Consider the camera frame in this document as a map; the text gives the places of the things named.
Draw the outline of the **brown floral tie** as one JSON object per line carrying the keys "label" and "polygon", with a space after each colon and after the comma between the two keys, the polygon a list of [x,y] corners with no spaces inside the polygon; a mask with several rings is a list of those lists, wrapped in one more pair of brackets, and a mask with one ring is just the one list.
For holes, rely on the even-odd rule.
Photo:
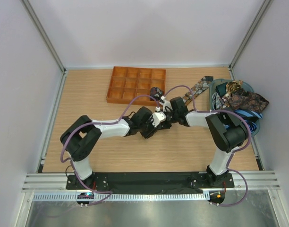
{"label": "brown floral tie", "polygon": [[213,76],[204,76],[183,96],[183,101],[186,105],[193,102],[193,98],[197,98],[200,94],[209,88],[209,85],[214,81]]}

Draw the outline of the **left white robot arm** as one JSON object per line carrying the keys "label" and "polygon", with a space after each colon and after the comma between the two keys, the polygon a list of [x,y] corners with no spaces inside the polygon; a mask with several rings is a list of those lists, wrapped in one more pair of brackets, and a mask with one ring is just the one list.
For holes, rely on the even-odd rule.
{"label": "left white robot arm", "polygon": [[94,181],[88,156],[100,139],[131,136],[138,132],[148,138],[165,119],[160,108],[153,113],[146,107],[141,107],[132,116],[122,116],[110,121],[91,120],[83,115],[61,135],[61,157],[65,151],[69,153],[69,160],[77,174],[77,184],[83,189],[89,189]]}

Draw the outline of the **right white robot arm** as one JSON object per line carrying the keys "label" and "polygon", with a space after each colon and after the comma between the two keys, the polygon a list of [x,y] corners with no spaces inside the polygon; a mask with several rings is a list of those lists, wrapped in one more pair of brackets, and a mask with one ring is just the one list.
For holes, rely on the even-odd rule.
{"label": "right white robot arm", "polygon": [[168,101],[163,96],[161,104],[163,111],[168,115],[169,124],[201,126],[210,130],[216,151],[212,162],[206,168],[206,182],[211,187],[222,184],[229,173],[228,166],[233,154],[250,136],[247,124],[235,113],[227,110],[223,112],[188,110],[181,97]]}

